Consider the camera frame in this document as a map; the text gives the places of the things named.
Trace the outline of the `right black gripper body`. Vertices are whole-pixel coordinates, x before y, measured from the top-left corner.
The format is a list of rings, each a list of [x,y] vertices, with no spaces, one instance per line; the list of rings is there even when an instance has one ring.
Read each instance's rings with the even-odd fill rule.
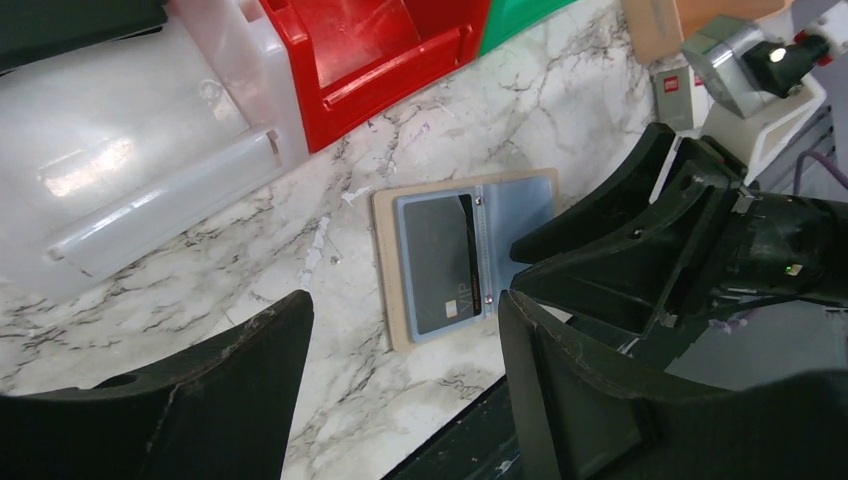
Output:
[[[847,306],[847,205],[762,192],[724,173],[661,239],[686,241],[672,271],[651,286],[657,330],[633,355],[664,369],[711,323],[726,330],[772,305]]]

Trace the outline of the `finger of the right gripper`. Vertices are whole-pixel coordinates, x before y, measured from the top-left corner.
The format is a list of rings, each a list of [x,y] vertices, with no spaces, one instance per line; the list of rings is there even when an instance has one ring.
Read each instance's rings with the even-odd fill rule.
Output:
[[[647,208],[599,240],[535,264],[512,289],[546,306],[644,335],[693,292],[739,184],[678,175]]]
[[[649,124],[621,165],[599,187],[553,220],[516,240],[510,258],[535,264],[601,239],[645,210],[676,133]]]

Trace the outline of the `small white red box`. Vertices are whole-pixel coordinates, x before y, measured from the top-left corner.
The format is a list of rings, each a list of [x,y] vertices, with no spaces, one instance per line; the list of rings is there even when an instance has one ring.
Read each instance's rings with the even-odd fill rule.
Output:
[[[702,127],[712,99],[691,67],[658,72],[653,76],[653,86],[659,122],[678,132]]]

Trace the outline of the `green plastic bin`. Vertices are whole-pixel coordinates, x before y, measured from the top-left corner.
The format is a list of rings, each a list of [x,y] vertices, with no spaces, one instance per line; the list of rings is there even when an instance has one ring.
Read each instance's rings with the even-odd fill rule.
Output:
[[[492,0],[480,48],[486,55],[575,0]]]

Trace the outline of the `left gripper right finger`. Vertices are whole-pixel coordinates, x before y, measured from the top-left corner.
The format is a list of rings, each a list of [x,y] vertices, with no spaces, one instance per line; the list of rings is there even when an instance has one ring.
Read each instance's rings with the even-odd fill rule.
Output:
[[[847,375],[743,391],[656,369],[505,290],[498,323],[528,479],[843,479]]]

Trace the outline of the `beige card holder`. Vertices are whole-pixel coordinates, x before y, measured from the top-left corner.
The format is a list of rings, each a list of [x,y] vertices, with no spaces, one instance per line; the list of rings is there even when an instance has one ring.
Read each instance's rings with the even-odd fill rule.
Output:
[[[558,172],[543,168],[376,192],[372,200],[389,345],[397,352],[495,315],[524,266],[512,244],[552,220]]]

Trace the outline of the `orange mesh file organizer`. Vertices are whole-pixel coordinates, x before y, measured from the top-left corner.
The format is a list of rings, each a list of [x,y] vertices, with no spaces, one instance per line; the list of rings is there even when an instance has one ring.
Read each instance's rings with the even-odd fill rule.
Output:
[[[622,0],[636,61],[676,55],[680,45],[719,15],[760,21],[782,14],[790,0]]]

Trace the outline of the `red plastic bin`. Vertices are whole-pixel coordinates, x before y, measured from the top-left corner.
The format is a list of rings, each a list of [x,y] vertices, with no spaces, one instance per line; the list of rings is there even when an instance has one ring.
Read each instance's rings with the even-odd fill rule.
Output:
[[[471,63],[488,1],[269,0],[308,149],[316,153],[404,98]]]

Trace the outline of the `white plastic bin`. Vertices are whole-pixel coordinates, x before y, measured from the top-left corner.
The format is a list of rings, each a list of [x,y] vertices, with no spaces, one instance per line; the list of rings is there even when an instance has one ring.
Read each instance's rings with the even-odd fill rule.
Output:
[[[1,79],[1,280],[65,301],[309,156],[257,1],[171,1],[157,33]]]

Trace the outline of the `black credit card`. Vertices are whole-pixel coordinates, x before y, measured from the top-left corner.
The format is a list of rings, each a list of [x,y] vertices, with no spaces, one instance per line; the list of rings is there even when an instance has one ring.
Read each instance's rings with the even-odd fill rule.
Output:
[[[160,0],[1,2],[1,73],[80,48],[159,31]]]

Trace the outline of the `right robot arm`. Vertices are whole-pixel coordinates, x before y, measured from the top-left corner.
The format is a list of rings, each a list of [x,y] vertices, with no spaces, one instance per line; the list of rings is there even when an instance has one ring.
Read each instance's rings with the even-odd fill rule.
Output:
[[[710,136],[651,123],[594,191],[516,240],[503,291],[661,369],[712,320],[847,304],[847,206],[747,186]]]

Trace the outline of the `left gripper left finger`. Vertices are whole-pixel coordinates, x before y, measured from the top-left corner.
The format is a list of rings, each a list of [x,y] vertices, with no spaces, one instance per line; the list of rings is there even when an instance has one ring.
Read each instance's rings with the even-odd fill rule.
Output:
[[[297,290],[90,389],[1,399],[5,479],[277,479],[314,322]]]

